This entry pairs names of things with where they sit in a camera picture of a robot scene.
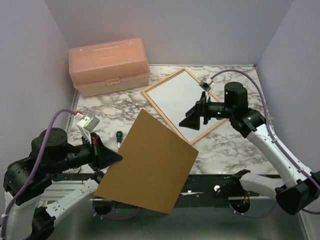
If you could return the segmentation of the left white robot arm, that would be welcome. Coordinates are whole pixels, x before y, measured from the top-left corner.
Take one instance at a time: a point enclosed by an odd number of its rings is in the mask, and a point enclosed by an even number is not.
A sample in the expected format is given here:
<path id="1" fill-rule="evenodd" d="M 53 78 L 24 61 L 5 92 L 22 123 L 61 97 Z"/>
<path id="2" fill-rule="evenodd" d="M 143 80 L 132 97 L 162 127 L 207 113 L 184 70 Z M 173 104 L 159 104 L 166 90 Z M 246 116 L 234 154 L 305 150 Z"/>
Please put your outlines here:
<path id="1" fill-rule="evenodd" d="M 5 212 L 2 215 L 2 240 L 46 240 L 55 226 L 80 204 L 93 198 L 104 198 L 111 185 L 102 180 L 103 169 L 122 160 L 92 132 L 92 143 L 68 143 L 65 130 L 54 127 L 44 130 L 31 142 L 27 158 L 11 163 L 4 175 Z M 41 195 L 66 170 L 89 165 L 91 177 L 63 198 L 39 206 Z"/>

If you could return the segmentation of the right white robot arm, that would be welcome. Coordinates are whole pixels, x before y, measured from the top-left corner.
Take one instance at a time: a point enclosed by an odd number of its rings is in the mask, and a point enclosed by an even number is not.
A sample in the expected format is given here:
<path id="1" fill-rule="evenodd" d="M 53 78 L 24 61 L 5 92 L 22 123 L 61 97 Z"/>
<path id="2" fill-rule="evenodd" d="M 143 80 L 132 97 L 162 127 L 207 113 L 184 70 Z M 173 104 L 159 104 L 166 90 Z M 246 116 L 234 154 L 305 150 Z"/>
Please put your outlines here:
<path id="1" fill-rule="evenodd" d="M 241 196 L 255 192 L 269 197 L 288 214 L 295 215 L 320 196 L 320 173 L 298 160 L 277 138 L 259 111 L 248 107 L 247 89 L 239 82 L 224 86 L 224 102 L 212 102 L 206 92 L 186 112 L 180 127 L 199 130 L 212 118 L 228 119 L 231 126 L 255 145 L 275 168 L 280 180 L 242 170 L 233 175 L 230 191 Z"/>

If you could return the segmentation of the brown backing board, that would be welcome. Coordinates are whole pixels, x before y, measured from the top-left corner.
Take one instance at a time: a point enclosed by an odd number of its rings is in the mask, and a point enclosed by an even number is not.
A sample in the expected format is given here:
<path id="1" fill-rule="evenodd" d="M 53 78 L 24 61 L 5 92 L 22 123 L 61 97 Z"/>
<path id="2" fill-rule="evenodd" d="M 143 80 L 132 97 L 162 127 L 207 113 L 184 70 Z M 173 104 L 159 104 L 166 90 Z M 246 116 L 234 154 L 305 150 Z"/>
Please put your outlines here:
<path id="1" fill-rule="evenodd" d="M 141 110 L 95 196 L 171 214 L 198 150 Z"/>

